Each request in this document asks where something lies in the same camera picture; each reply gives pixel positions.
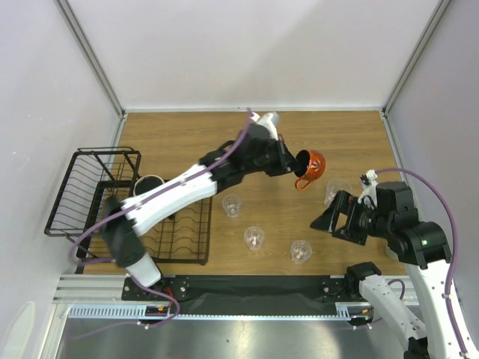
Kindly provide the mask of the small orange mug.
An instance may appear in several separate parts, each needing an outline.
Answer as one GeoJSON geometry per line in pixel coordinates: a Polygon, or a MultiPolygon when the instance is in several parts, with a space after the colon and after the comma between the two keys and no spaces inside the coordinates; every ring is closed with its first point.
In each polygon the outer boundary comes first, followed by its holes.
{"type": "Polygon", "coordinates": [[[326,170],[326,159],[324,155],[316,150],[301,150],[296,155],[297,177],[295,188],[305,190],[313,181],[318,180],[326,170]]]}

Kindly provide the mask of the black skull mug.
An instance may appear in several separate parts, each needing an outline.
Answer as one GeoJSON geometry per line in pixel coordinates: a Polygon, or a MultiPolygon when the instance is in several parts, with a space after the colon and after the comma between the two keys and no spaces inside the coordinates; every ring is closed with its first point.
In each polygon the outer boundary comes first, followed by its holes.
{"type": "Polygon", "coordinates": [[[156,187],[159,187],[165,183],[164,179],[157,175],[147,175],[139,178],[133,187],[133,195],[139,196],[145,194],[156,187]]]}

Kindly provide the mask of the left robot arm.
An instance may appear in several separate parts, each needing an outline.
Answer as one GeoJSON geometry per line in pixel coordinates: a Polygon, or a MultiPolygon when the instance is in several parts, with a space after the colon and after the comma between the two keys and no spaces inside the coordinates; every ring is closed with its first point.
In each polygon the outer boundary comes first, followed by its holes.
{"type": "Polygon", "coordinates": [[[264,172],[276,177],[298,168],[280,135],[251,124],[236,140],[207,153],[178,177],[126,200],[108,198],[100,223],[101,238],[116,265],[138,281],[138,291],[148,299],[157,299],[165,282],[141,236],[188,205],[240,184],[248,174],[264,172]]]}

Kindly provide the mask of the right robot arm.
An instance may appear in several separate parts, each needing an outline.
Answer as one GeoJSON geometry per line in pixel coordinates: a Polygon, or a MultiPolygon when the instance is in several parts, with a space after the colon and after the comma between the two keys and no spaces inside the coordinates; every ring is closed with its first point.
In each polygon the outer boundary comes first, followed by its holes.
{"type": "Polygon", "coordinates": [[[337,239],[364,245],[370,236],[386,240],[405,265],[422,317],[418,318],[389,288],[372,263],[347,268],[346,295],[377,310],[398,338],[405,358],[477,358],[453,285],[447,274],[453,256],[444,230],[421,221],[411,188],[404,182],[374,185],[376,194],[356,197],[340,190],[310,227],[337,239]]]}

